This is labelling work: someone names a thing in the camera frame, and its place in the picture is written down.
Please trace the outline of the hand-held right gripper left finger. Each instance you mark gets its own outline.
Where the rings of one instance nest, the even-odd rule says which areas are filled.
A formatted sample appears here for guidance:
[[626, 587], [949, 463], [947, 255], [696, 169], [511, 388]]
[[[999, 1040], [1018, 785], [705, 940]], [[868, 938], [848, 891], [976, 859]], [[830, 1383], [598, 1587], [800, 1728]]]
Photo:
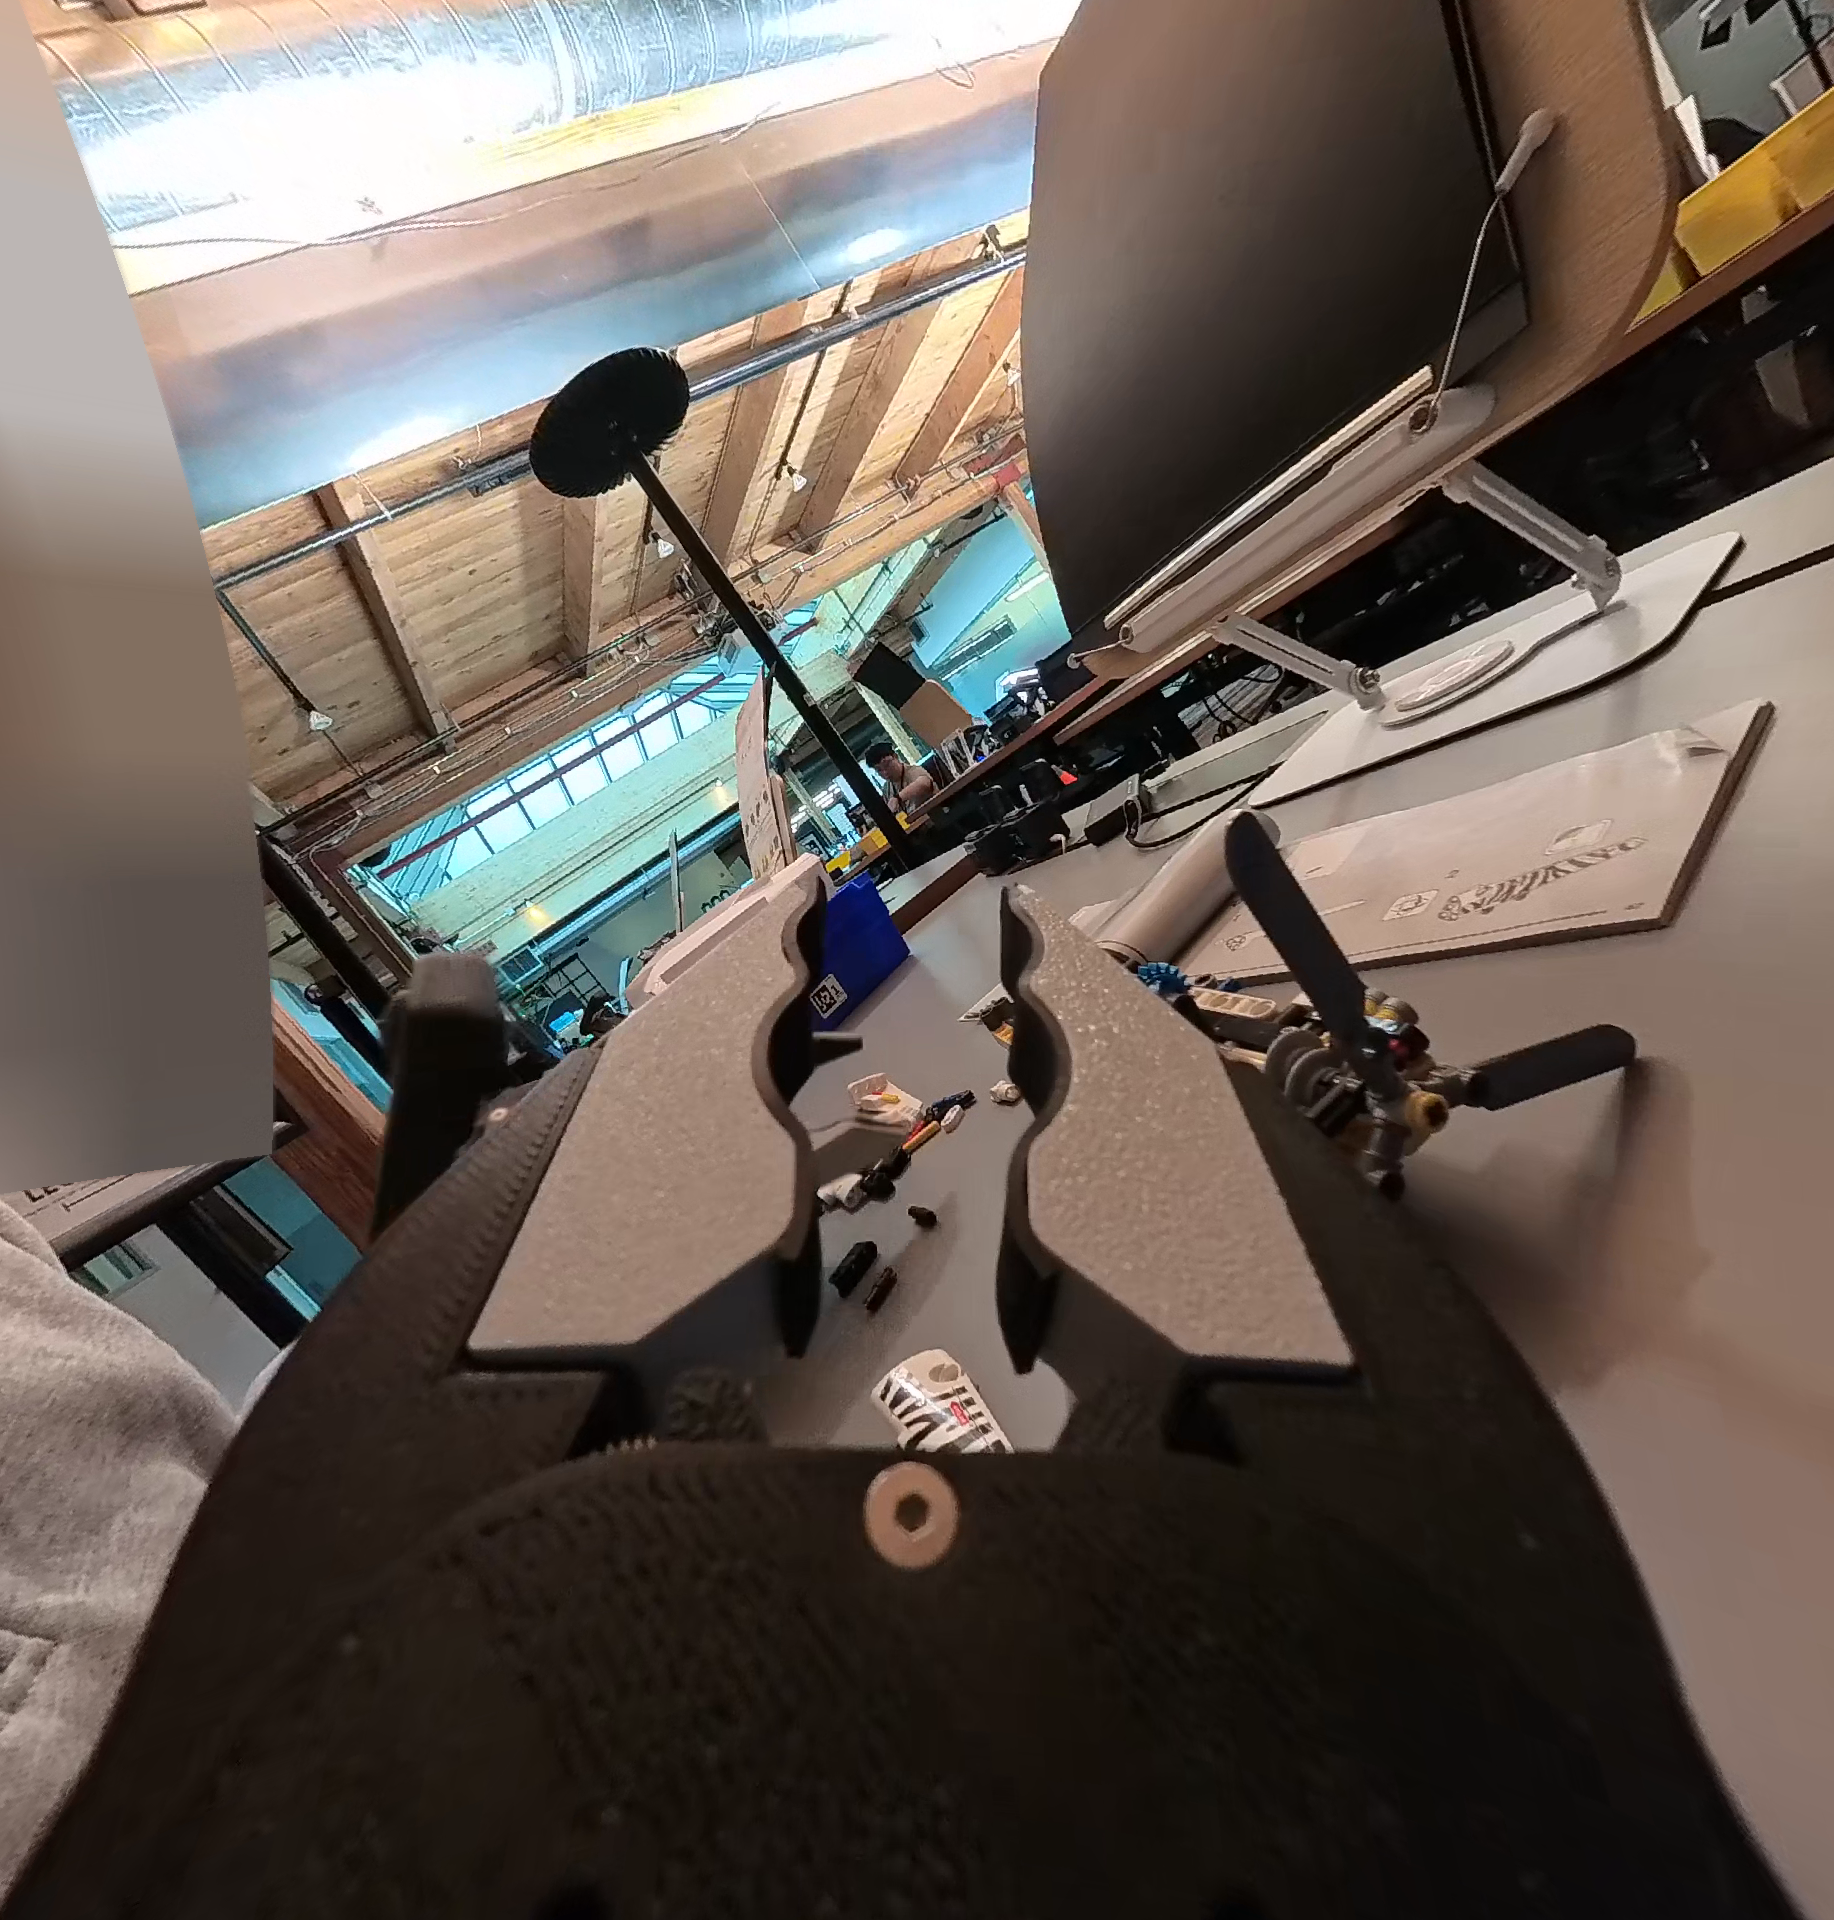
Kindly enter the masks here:
[[778, 878], [615, 1032], [467, 1353], [634, 1381], [804, 1356], [823, 1299], [812, 1147], [792, 1104], [823, 878]]

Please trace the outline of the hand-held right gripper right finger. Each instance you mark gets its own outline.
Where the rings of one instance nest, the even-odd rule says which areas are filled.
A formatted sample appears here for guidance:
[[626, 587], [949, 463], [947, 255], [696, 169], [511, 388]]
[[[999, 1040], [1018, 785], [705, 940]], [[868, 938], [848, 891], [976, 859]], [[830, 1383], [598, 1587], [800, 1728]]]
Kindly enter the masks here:
[[1038, 890], [1000, 895], [1009, 1080], [997, 1314], [1012, 1368], [1342, 1383], [1352, 1345], [1217, 1045]]

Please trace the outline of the heap of mixed lego pieces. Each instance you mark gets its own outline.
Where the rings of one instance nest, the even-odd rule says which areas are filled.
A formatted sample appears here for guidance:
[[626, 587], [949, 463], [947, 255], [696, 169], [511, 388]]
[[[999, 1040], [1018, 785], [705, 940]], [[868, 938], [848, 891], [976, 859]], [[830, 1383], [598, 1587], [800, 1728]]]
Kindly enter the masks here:
[[848, 1085], [848, 1099], [850, 1113], [846, 1116], [868, 1116], [882, 1119], [885, 1123], [919, 1123], [924, 1125], [924, 1132], [918, 1135], [918, 1141], [910, 1143], [913, 1159], [892, 1200], [887, 1200], [885, 1204], [817, 1204], [812, 1200], [815, 1214], [820, 1219], [831, 1219], [834, 1223], [856, 1219], [857, 1216], [870, 1212], [901, 1214], [907, 1219], [910, 1233], [909, 1247], [904, 1252], [915, 1252], [928, 1245], [931, 1238], [943, 1230], [945, 1217], [936, 1204], [942, 1200], [939, 1192], [928, 1192], [925, 1197], [918, 1198], [904, 1192], [910, 1172], [922, 1167], [924, 1158], [939, 1143], [952, 1141], [962, 1129], [967, 1116], [977, 1113], [979, 1107], [1009, 1108], [1020, 1104], [1023, 1093], [1009, 1080], [999, 1080], [985, 1093], [962, 1089], [947, 1095], [918, 1097], [904, 1090], [889, 1077], [870, 1073]]

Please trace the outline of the zebra striped lego panel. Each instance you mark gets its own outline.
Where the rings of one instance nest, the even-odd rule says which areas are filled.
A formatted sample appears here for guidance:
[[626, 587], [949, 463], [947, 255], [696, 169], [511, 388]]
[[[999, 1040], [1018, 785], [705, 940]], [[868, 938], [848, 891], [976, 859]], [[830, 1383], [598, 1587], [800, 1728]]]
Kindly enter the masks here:
[[976, 1378], [947, 1350], [899, 1362], [873, 1388], [873, 1403], [904, 1457], [1014, 1452]]

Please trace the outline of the partly built lego model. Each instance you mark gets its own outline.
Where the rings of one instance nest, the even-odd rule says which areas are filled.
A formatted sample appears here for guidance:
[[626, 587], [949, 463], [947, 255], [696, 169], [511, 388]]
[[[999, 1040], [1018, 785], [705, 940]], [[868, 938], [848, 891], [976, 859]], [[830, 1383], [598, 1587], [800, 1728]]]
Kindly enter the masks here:
[[1268, 1020], [1213, 1006], [1209, 989], [1161, 965], [1158, 991], [1226, 1065], [1262, 1070], [1267, 1085], [1344, 1154], [1369, 1187], [1399, 1197], [1405, 1163], [1450, 1113], [1502, 1113], [1633, 1070], [1636, 1038], [1597, 1022], [1473, 1067], [1438, 1065], [1408, 1004], [1372, 993], [1279, 850], [1278, 830], [1243, 810], [1220, 841], [1226, 876], [1262, 930], [1291, 945], [1303, 1007]]

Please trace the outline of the lego instruction booklet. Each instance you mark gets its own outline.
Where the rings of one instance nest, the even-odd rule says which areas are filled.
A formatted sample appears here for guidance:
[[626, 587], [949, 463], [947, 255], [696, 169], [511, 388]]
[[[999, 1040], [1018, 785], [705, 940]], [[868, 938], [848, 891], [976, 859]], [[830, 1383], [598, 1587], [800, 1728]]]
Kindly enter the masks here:
[[1747, 702], [1279, 856], [1360, 974], [1661, 930], [1772, 724], [1770, 702]]

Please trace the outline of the propped board with printed sheet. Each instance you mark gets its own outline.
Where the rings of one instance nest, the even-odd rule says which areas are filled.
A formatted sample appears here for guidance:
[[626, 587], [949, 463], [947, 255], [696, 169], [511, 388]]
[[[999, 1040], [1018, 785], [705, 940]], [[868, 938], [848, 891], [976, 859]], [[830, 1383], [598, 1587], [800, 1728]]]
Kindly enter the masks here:
[[755, 883], [797, 861], [788, 793], [772, 768], [770, 677], [759, 673], [735, 715], [735, 792], [744, 856]]

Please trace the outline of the small black propped board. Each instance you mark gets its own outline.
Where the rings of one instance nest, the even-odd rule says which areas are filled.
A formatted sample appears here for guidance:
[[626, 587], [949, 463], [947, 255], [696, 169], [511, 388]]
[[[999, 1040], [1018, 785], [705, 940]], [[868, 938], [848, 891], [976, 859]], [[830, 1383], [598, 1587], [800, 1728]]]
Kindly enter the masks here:
[[973, 726], [973, 713], [953, 692], [922, 673], [919, 665], [877, 642], [850, 662], [850, 679], [889, 705], [904, 728], [928, 748], [959, 740]]

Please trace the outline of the black pole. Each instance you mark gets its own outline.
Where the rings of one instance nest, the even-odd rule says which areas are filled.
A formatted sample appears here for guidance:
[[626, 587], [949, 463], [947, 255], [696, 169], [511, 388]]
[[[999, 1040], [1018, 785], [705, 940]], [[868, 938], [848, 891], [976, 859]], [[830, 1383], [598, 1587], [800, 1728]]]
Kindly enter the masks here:
[[603, 497], [626, 480], [642, 487], [653, 515], [690, 559], [693, 572], [735, 621], [761, 666], [885, 835], [889, 859], [903, 873], [913, 873], [919, 867], [919, 850], [887, 795], [809, 692], [797, 669], [770, 637], [755, 607], [657, 468], [658, 453], [682, 432], [689, 414], [690, 377], [672, 352], [643, 345], [608, 353], [575, 375], [544, 406], [530, 439], [530, 468], [546, 493], [566, 501]]

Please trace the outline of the black wood-edged board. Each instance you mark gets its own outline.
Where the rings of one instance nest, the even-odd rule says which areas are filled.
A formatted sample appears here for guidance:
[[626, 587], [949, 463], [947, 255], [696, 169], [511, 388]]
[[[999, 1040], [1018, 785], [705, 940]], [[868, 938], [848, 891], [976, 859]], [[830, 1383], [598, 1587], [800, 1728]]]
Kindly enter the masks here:
[[1023, 309], [1077, 645], [1415, 373], [1491, 385], [1475, 453], [1573, 394], [1674, 216], [1641, 5], [1081, 5]]

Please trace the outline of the yellow plastic bin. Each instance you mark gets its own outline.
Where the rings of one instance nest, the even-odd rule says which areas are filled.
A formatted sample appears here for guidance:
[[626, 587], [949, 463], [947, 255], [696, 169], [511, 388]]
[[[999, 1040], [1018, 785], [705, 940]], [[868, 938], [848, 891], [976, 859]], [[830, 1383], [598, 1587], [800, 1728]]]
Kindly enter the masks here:
[[1684, 200], [1667, 265], [1626, 332], [1641, 345], [1743, 291], [1834, 225], [1834, 88]]

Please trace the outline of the wooden post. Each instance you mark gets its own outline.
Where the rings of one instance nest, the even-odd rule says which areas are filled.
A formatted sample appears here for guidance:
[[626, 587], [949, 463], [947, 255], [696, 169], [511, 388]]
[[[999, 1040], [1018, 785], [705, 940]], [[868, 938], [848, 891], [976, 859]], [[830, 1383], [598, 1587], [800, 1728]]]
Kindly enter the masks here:
[[312, 1202], [369, 1252], [383, 1114], [341, 1073], [300, 1020], [273, 1002], [274, 1090], [300, 1134], [274, 1154]]

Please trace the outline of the silver ceiling duct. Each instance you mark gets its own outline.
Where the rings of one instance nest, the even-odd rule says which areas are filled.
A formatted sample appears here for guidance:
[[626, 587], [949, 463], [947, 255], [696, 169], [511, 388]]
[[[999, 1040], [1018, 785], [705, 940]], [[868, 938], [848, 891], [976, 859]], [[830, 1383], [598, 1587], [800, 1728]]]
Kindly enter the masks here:
[[465, 205], [904, 84], [976, 97], [1057, 2], [52, 5], [131, 293], [480, 223]]

